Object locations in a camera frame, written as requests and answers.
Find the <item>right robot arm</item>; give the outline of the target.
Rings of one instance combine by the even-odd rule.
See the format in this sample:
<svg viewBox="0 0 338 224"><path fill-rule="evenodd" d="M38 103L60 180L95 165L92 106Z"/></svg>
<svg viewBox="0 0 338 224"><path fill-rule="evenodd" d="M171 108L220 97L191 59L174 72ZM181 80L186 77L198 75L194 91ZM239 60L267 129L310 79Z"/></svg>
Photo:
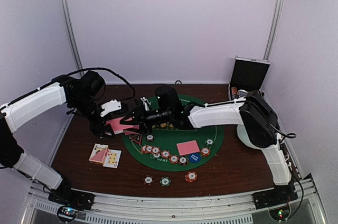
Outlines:
<svg viewBox="0 0 338 224"><path fill-rule="evenodd" d="M258 91L231 101L183 105L177 91L163 85L155 90L158 108L151 108L146 98L135 99L136 106L124 118L122 125L137 125L138 132L150 134L152 127L170 122L178 129L203 128L219 125L238 125L244 131L242 142L248 141L261 150L273 176L276 188L271 191L274 203L283 203L290 195L292 171L282 150L285 139L296 138L295 133L280 130L278 116Z"/></svg>

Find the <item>single red-backed card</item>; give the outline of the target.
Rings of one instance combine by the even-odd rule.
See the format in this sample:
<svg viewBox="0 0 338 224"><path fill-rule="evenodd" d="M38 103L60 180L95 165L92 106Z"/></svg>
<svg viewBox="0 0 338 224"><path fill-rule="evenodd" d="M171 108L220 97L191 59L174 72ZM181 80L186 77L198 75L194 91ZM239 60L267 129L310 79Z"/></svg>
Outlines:
<svg viewBox="0 0 338 224"><path fill-rule="evenodd" d="M129 135L138 135L138 132L132 131L132 130L124 130L123 133L125 134L125 136L129 136Z"/></svg>

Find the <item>green poker chip stack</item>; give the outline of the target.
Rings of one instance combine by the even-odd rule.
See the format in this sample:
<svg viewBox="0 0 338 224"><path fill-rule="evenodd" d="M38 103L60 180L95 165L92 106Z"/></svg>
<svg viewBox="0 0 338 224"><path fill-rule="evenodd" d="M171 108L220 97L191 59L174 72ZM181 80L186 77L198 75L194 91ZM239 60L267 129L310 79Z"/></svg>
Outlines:
<svg viewBox="0 0 338 224"><path fill-rule="evenodd" d="M167 187L171 185L171 179L167 176L160 178L159 183L161 186Z"/></svg>

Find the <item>red-backed card deck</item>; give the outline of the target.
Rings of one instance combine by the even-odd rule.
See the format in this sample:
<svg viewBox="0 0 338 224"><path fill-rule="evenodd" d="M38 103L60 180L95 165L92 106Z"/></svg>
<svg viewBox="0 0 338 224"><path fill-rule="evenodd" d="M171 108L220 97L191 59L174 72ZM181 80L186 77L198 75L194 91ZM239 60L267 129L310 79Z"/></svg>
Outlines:
<svg viewBox="0 0 338 224"><path fill-rule="evenodd" d="M120 134L123 133L124 130L127 130L129 128L133 128L133 125L124 125L121 124L120 121L123 119L123 117L111 119L107 121L107 124L111 126L114 134Z"/></svg>

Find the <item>green chip seat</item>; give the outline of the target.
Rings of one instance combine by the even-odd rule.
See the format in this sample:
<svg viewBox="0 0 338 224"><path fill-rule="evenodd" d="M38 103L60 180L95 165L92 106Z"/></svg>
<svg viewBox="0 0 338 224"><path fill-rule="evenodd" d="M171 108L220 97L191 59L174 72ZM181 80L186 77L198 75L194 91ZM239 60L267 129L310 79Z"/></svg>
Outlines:
<svg viewBox="0 0 338 224"><path fill-rule="evenodd" d="M212 145L214 144L214 141L213 141L212 139L208 138L208 139L205 141L205 144L206 144L206 146L210 147L210 146L212 146Z"/></svg>

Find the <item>orange-red poker chip stack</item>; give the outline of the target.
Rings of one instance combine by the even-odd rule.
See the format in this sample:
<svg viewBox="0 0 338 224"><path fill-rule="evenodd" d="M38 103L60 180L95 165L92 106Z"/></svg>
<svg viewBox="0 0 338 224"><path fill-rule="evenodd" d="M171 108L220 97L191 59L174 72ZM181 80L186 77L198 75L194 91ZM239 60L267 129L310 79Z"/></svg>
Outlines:
<svg viewBox="0 0 338 224"><path fill-rule="evenodd" d="M185 175L185 180L188 183L192 183L192 182L196 181L197 179L198 179L198 175L194 171L189 171Z"/></svg>

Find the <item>red five poker chip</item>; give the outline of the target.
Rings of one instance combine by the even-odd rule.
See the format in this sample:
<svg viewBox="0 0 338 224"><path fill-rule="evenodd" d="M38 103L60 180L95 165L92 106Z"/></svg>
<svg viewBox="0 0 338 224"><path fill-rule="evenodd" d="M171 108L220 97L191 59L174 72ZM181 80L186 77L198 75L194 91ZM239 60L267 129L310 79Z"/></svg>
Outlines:
<svg viewBox="0 0 338 224"><path fill-rule="evenodd" d="M211 150L208 147L203 147L200 153L201 153L201 156L207 157L211 154Z"/></svg>

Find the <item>red-backed card seat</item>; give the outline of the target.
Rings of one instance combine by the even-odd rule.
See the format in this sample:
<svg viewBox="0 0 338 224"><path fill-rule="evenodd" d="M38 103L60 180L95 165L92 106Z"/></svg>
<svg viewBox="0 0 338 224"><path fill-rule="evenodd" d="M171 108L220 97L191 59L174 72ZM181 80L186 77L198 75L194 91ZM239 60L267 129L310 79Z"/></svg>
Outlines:
<svg viewBox="0 0 338 224"><path fill-rule="evenodd" d="M176 146L180 156L190 155L200 151L197 141L177 143Z"/></svg>

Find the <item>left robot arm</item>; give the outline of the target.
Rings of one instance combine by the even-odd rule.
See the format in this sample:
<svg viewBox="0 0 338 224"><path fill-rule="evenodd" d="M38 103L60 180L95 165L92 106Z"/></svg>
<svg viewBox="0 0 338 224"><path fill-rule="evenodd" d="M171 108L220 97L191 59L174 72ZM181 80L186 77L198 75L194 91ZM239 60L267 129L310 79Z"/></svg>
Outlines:
<svg viewBox="0 0 338 224"><path fill-rule="evenodd" d="M114 136L109 121L125 109L122 100L98 103L99 91L105 81L99 68L84 69L84 75L62 74L8 103L1 105L1 168L14 169L28 178L55 190L55 196L65 205L76 200L76 193L64 185L64 178L53 168L28 153L14 135L50 110L66 105L89 122L89 130L98 137Z"/></svg>

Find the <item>black red all-in triangle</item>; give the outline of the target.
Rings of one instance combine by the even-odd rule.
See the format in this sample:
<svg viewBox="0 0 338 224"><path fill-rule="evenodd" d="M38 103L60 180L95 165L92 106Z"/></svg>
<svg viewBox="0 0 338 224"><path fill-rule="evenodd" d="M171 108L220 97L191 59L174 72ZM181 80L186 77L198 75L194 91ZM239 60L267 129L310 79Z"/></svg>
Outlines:
<svg viewBox="0 0 338 224"><path fill-rule="evenodd" d="M137 145L141 145L142 143L142 134L131 134L129 136L129 139L132 143L135 143Z"/></svg>

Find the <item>brown chip top seat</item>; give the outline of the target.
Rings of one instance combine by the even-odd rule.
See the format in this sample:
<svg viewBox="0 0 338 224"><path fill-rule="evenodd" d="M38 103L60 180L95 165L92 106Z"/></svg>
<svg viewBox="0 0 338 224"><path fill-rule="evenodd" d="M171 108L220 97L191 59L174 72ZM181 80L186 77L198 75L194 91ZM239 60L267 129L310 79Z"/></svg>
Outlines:
<svg viewBox="0 0 338 224"><path fill-rule="evenodd" d="M148 134L147 136L146 136L146 140L148 141L148 142L152 142L152 141L154 141L154 135L152 135L152 134Z"/></svg>

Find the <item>card deck box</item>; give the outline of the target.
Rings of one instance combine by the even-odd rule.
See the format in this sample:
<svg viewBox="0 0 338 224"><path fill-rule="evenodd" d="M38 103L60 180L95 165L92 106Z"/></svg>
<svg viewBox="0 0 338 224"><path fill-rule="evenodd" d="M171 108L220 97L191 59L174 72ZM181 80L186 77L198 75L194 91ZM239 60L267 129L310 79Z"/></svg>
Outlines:
<svg viewBox="0 0 338 224"><path fill-rule="evenodd" d="M109 146L95 144L89 157L89 162L93 164L103 165L108 155Z"/></svg>

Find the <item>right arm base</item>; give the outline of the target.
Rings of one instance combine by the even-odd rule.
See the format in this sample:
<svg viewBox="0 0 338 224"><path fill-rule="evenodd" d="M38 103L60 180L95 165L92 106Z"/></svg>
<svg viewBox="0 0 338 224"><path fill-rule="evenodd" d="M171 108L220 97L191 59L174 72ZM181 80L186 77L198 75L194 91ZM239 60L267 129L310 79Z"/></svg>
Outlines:
<svg viewBox="0 0 338 224"><path fill-rule="evenodd" d="M256 209L271 208L280 204L287 204L297 200L298 194L293 191L277 190L276 188L267 191L256 192L252 195Z"/></svg>

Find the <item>red chip pile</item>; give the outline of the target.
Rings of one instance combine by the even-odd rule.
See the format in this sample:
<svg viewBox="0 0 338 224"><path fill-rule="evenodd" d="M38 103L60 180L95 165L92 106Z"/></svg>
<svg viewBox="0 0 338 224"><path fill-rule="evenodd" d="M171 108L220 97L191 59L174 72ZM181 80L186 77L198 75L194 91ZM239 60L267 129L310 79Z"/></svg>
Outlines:
<svg viewBox="0 0 338 224"><path fill-rule="evenodd" d="M147 145L143 145L141 148L140 148L140 151L142 154L147 154Z"/></svg>

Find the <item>blue small blind button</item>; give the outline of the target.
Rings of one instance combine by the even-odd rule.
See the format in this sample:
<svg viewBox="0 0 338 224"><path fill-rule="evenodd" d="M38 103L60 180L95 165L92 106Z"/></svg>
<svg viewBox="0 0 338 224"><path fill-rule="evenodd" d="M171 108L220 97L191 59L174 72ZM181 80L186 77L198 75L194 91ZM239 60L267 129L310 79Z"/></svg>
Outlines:
<svg viewBox="0 0 338 224"><path fill-rule="evenodd" d="M200 153L193 153L189 155L189 161L191 163L198 163L201 161L201 155Z"/></svg>

